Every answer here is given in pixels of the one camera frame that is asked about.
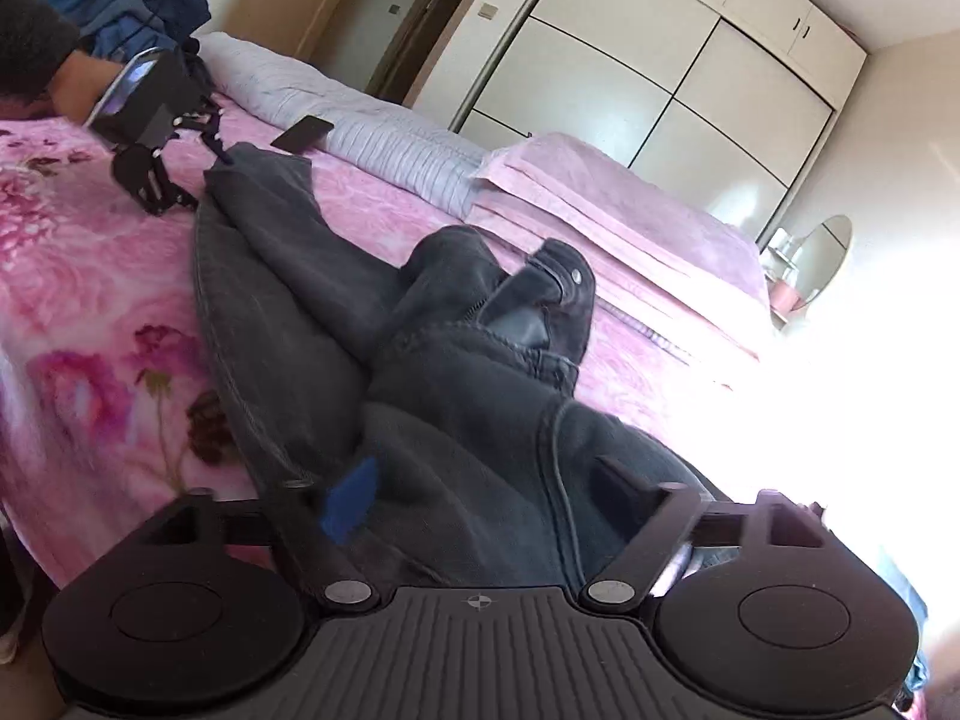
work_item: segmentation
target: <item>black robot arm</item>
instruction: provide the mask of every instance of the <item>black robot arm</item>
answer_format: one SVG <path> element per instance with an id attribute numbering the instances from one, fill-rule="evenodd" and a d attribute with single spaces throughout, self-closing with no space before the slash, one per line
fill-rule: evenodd
<path id="1" fill-rule="evenodd" d="M 86 126 L 114 150 L 117 183 L 147 213 L 162 215 L 175 205 L 197 206 L 195 197 L 170 179 L 163 148 L 179 130 L 200 132 L 210 151 L 229 163 L 220 140 L 221 115 L 174 52 L 150 49 L 117 76 Z"/>

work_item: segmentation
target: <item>blue clothing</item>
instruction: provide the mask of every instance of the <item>blue clothing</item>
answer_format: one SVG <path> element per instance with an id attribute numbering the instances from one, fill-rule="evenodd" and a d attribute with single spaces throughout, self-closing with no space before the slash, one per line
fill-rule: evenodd
<path id="1" fill-rule="evenodd" d="M 45 1 L 80 28 L 90 53 L 117 62 L 153 47 L 174 50 L 210 20 L 206 0 Z"/>

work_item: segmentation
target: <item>person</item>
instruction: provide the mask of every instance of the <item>person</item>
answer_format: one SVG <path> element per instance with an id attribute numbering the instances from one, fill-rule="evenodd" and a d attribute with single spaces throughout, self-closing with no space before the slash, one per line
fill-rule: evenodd
<path id="1" fill-rule="evenodd" d="M 87 55 L 80 30 L 42 0 L 0 0 L 0 119 L 82 124 L 122 65 Z"/>

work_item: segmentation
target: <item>hand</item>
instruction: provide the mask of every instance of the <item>hand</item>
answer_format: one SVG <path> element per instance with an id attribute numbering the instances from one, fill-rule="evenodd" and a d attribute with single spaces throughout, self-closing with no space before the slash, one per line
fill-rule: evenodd
<path id="1" fill-rule="evenodd" d="M 116 62 L 71 53 L 47 87 L 54 109 L 74 124 L 83 124 L 121 70 L 123 65 Z"/>

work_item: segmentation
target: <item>wardrobe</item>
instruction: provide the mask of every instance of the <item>wardrobe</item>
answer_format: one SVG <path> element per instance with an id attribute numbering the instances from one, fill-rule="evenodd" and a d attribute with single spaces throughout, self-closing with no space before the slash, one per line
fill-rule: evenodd
<path id="1" fill-rule="evenodd" d="M 865 59 L 809 0 L 531 0 L 460 133 L 568 133 L 757 239 Z"/>

